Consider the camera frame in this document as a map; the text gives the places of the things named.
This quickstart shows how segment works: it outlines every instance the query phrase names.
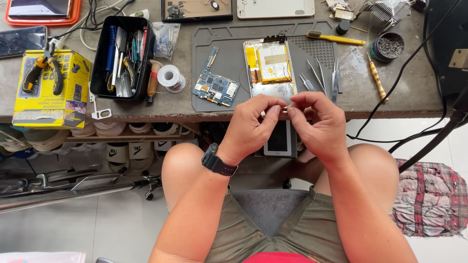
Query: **gold screwdriver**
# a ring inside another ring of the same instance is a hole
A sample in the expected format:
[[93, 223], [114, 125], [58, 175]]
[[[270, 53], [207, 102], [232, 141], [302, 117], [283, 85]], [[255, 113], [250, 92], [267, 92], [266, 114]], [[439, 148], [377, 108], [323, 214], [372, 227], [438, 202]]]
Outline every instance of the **gold screwdriver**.
[[377, 73], [377, 70], [375, 69], [375, 65], [371, 60], [371, 56], [369, 55], [369, 52], [367, 53], [367, 56], [369, 57], [369, 66], [371, 67], [372, 76], [374, 76], [374, 80], [377, 83], [377, 88], [379, 89], [380, 99], [383, 99], [385, 98], [385, 96], [387, 96], [387, 94], [385, 93], [385, 90], [382, 87], [382, 83], [380, 82], [380, 78], [379, 78], [379, 73]]

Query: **olive shorts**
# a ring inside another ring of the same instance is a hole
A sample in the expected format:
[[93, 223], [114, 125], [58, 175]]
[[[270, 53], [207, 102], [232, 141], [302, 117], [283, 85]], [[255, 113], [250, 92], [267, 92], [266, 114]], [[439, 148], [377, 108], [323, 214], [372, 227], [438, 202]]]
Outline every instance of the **olive shorts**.
[[265, 236], [231, 191], [225, 196], [218, 230], [205, 263], [241, 263], [260, 252], [291, 252], [318, 263], [349, 263], [336, 226], [331, 196], [312, 187], [273, 236]]

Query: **person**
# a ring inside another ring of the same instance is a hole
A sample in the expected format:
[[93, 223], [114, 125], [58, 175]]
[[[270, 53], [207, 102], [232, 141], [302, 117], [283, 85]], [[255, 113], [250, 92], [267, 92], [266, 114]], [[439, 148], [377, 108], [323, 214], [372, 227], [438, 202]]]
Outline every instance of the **person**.
[[[301, 92], [291, 101], [287, 114], [317, 158], [296, 162], [290, 177], [314, 186], [276, 234], [265, 236], [247, 217], [230, 177], [205, 168], [201, 149], [179, 144], [162, 165], [169, 216], [149, 263], [417, 262], [388, 215], [399, 179], [392, 156], [374, 145], [347, 148], [344, 112], [323, 93]], [[239, 104], [215, 155], [238, 165], [265, 144], [285, 106], [266, 95]]]

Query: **gray silicone repair mat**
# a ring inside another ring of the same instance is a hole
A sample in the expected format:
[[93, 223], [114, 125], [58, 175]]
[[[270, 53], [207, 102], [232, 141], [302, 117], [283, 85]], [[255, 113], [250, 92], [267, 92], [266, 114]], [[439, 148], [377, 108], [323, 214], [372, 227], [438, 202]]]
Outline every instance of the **gray silicone repair mat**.
[[291, 64], [297, 84], [297, 91], [307, 91], [299, 77], [304, 73], [316, 91], [321, 88], [313, 73], [310, 71], [306, 59], [310, 61], [320, 77], [317, 57], [322, 64], [323, 77], [327, 95], [331, 99], [331, 75], [335, 56], [337, 56], [336, 43], [324, 39], [306, 37], [309, 30], [322, 31], [325, 35], [334, 35], [335, 31], [328, 20], [286, 20], [268, 21], [262, 23], [207, 25], [198, 27], [192, 35], [192, 87], [205, 66], [206, 60], [215, 46], [219, 52], [211, 66], [210, 72], [241, 84], [234, 97], [231, 107], [218, 106], [208, 100], [201, 99], [192, 94], [192, 106], [196, 112], [231, 111], [240, 103], [250, 98], [249, 79], [247, 76], [244, 58], [243, 43], [248, 40], [265, 38], [267, 36], [284, 34], [287, 36], [291, 56]]

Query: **black wristwatch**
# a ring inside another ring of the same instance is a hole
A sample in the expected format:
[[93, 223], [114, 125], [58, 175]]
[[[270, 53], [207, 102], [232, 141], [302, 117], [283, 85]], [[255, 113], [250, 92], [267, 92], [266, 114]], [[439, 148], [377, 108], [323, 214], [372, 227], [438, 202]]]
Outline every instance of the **black wristwatch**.
[[223, 161], [215, 155], [217, 149], [218, 144], [216, 143], [212, 143], [210, 147], [208, 147], [208, 150], [206, 150], [205, 154], [203, 155], [202, 165], [214, 173], [233, 176], [239, 166], [232, 166], [223, 163]]

